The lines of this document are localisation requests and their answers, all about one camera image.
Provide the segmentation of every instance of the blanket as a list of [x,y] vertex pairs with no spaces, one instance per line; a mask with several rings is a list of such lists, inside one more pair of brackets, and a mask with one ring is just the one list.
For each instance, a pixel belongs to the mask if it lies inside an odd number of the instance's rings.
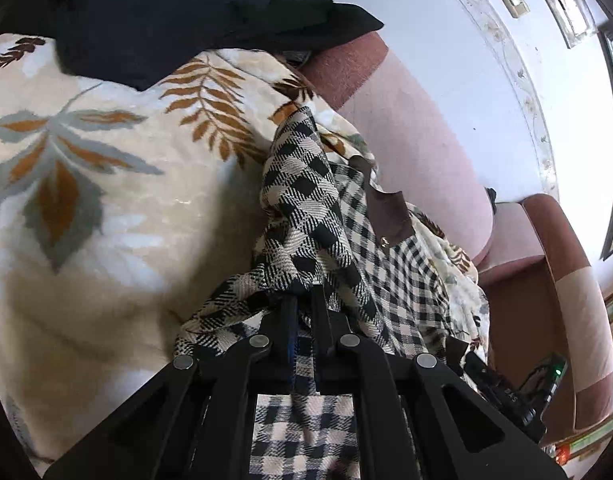
[[[0,36],[0,400],[39,470],[167,363],[183,322],[250,268],[262,164],[298,106],[331,160],[373,161],[265,52],[202,52],[138,92],[63,73],[50,39]],[[475,268],[412,221],[453,332],[486,352]]]

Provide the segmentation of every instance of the black and white checkered cloth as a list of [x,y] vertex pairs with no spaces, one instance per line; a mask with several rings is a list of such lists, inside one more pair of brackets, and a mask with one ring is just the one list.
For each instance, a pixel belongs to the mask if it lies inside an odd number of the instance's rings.
[[[190,354],[195,345],[222,353],[256,332],[269,294],[322,284],[328,308],[355,318],[386,352],[442,357],[450,326],[446,291],[416,235],[378,248],[363,179],[327,160],[309,108],[293,113],[264,166],[260,201],[268,223],[253,268],[216,288],[183,325],[176,354]],[[315,391],[307,312],[299,318],[294,393],[258,397],[250,473],[267,480],[360,477],[351,397]]]

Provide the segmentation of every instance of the sofa armrest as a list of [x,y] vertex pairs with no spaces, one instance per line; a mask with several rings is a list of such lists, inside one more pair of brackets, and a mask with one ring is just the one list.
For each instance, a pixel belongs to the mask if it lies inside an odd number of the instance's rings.
[[522,205],[551,268],[567,334],[574,430],[583,431],[608,415],[613,404],[613,340],[606,307],[589,260],[557,201],[537,194]]
[[317,54],[301,72],[364,137],[384,191],[401,190],[480,262],[493,227],[487,192],[429,94],[379,35]]
[[522,205],[497,204],[491,244],[477,266],[480,286],[505,280],[544,258],[542,244]]

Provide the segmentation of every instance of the leaf pattern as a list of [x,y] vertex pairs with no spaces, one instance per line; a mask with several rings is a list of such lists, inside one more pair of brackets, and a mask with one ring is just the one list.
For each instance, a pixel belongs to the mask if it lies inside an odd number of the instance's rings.
[[0,69],[13,61],[22,59],[26,53],[35,51],[35,48],[46,43],[42,38],[20,38],[3,54],[0,54]]
[[460,272],[466,274],[472,267],[471,258],[467,256],[462,247],[458,247],[455,244],[449,244],[454,253],[449,254],[451,263],[460,269]]
[[0,206],[37,183],[24,206],[24,218],[55,272],[102,223],[104,191],[77,167],[107,174],[116,170],[162,174],[138,156],[73,131],[132,128],[146,119],[124,110],[69,111],[89,90],[70,99],[54,116],[21,110],[0,118],[2,142],[36,136],[28,147],[0,164]]
[[313,99],[314,96],[312,86],[298,73],[294,73],[292,77],[287,77],[274,83],[273,89],[298,105]]
[[415,215],[418,220],[427,226],[428,230],[435,234],[437,237],[446,238],[444,231],[440,229],[440,226],[426,216],[419,208],[416,208]]
[[160,96],[160,99],[181,97],[173,101],[165,113],[190,108],[189,114],[180,120],[180,126],[196,124],[191,134],[193,142],[206,138],[209,150],[217,147],[223,161],[235,156],[241,168],[247,158],[260,164],[264,162],[266,157],[255,145],[253,134],[239,108],[242,95],[238,90],[242,87],[238,81],[244,81],[244,77],[233,70],[213,66],[206,54],[194,57],[171,76],[162,84],[193,83],[193,86],[174,86]]
[[289,101],[275,110],[269,119],[277,126],[280,126],[280,124],[282,124],[296,110],[298,110],[298,105],[296,105],[293,101]]
[[320,139],[322,140],[325,152],[338,153],[342,156],[346,155],[346,148],[340,137],[336,137],[329,133],[320,133]]

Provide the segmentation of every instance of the metal rivet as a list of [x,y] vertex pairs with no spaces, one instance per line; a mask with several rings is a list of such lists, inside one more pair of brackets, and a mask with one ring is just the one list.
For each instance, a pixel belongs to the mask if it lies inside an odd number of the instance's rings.
[[249,339],[249,344],[256,348],[264,348],[269,344],[269,338],[264,334],[254,335]]
[[178,355],[173,360],[173,366],[178,370],[188,370],[193,366],[193,357],[190,355]]
[[348,348],[353,348],[354,346],[360,344],[360,338],[355,334],[344,334],[340,338],[340,343],[342,343],[343,346],[346,346]]
[[415,360],[422,368],[433,368],[438,364],[438,360],[432,354],[420,354]]

